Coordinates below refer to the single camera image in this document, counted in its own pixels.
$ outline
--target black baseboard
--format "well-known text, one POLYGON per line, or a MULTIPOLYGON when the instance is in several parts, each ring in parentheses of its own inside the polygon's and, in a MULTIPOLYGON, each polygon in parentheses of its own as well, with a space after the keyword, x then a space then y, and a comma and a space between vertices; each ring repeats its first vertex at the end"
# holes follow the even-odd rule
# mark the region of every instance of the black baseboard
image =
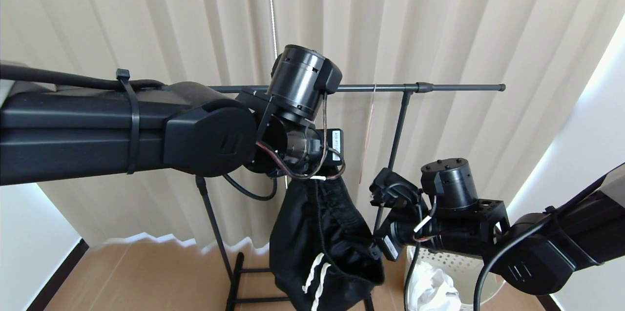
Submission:
POLYGON ((538 301, 541 302, 542 307, 545 308, 545 311, 562 311, 558 304, 553 300, 551 295, 541 295, 538 298, 538 301))
POLYGON ((52 300, 56 291, 61 288, 67 276, 72 272, 74 267, 78 264, 84 253, 87 252, 89 245, 81 239, 74 247, 72 252, 65 258, 65 261, 56 269, 56 272, 52 275, 50 280, 41 289, 40 293, 33 300, 27 311, 43 311, 47 304, 52 300))

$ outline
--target white cable tie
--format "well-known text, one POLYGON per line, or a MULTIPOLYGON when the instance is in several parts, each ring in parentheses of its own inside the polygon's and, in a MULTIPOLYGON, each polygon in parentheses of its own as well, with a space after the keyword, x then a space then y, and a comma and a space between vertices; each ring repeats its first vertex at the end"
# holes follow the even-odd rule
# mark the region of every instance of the white cable tie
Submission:
POLYGON ((417 224, 417 227, 415 227, 415 233, 417 233, 418 231, 420 231, 423 226, 429 222, 429 220, 432 219, 432 216, 426 216, 426 218, 423 218, 423 220, 421 222, 419 222, 419 224, 417 224))
POLYGON ((331 265, 326 262, 321 267, 321 275, 319 276, 319 286, 317 287, 317 291, 314 294, 314 302, 312 303, 311 311, 317 311, 317 307, 319 307, 319 298, 323 294, 323 282, 326 280, 326 271, 328 271, 328 267, 331 265))
POLYGON ((311 271, 310 273, 308 273, 308 278, 306 278, 306 284, 302 286, 302 290, 304 291, 304 293, 308 293, 308 287, 311 286, 311 283, 313 282, 313 279, 314 279, 314 269, 319 264, 321 264, 322 258, 323 258, 323 253, 319 253, 319 255, 317 255, 317 257, 315 257, 315 260, 312 262, 311 271))

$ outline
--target drawstring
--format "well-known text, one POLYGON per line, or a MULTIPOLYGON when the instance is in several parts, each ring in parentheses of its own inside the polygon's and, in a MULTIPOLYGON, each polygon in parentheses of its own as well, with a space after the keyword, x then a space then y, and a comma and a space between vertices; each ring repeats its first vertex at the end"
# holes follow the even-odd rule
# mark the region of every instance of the drawstring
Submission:
POLYGON ((319 253, 319 255, 317 255, 317 257, 315 257, 315 260, 312 262, 311 271, 310 273, 308 273, 308 278, 306 278, 306 284, 302 286, 302 290, 304 291, 304 293, 308 293, 308 287, 311 286, 311 283, 313 282, 313 279, 314 279, 314 269, 319 264, 321 264, 322 258, 323 258, 323 253, 319 253))
MULTIPOLYGON (((317 257, 315 257, 315 260, 312 262, 311 271, 310 273, 308 273, 308 278, 306 278, 306 284, 302 286, 302 290, 304 291, 304 293, 308 293, 308 287, 311 286, 311 283, 314 279, 314 269, 321 264, 322 259, 323 253, 319 253, 319 255, 317 255, 317 257)), ((321 298, 321 295, 323 294, 323 282, 324 280, 326 280, 326 272, 328 271, 328 268, 330 268, 330 266, 331 265, 326 262, 325 264, 323 264, 323 267, 321 267, 321 275, 319 275, 319 286, 317 287, 317 291, 315 291, 314 294, 314 302, 312 303, 311 311, 317 311, 317 307, 319 307, 319 298, 321 298)))
POLYGON ((317 287, 317 292, 314 294, 314 302, 312 303, 311 311, 317 311, 317 307, 319 306, 319 298, 321 298, 321 294, 323 294, 323 282, 326 279, 326 271, 328 267, 331 265, 326 262, 321 267, 321 275, 319 276, 319 286, 317 287))

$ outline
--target curtain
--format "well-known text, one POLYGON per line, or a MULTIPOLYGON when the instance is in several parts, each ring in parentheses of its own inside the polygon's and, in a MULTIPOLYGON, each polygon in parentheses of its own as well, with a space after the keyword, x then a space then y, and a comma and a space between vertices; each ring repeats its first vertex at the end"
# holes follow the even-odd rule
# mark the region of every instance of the curtain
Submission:
MULTIPOLYGON (((341 68, 343 83, 505 83, 504 93, 411 97, 395 171, 466 157, 480 196, 510 202, 564 124, 625 13, 625 0, 1 0, 0 57, 36 68, 208 85, 268 84, 294 43, 341 68)), ((344 179, 373 225, 368 186, 388 158, 400 93, 337 93, 344 179)), ((233 177, 268 193, 270 181, 233 177)), ((194 178, 171 169, 40 183, 90 245, 143 231, 214 240, 194 178)), ((268 241, 284 188, 254 202, 208 180, 228 244, 268 241)))

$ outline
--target barcode label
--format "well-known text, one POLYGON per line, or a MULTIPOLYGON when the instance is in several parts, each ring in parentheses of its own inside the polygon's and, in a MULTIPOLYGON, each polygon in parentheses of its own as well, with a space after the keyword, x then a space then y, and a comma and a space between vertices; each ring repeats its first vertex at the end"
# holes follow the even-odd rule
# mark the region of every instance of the barcode label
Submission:
MULTIPOLYGON (((340 130, 332 131, 332 148, 334 148, 336 151, 341 152, 341 131, 340 130)), ((332 161, 339 161, 339 160, 341 160, 341 158, 338 157, 337 154, 332 153, 332 161)))
POLYGON ((391 254, 393 254, 393 258, 397 259, 399 253, 397 253, 397 249, 395 249, 395 246, 391 243, 388 235, 384 236, 384 244, 386 244, 386 247, 388 247, 391 254))

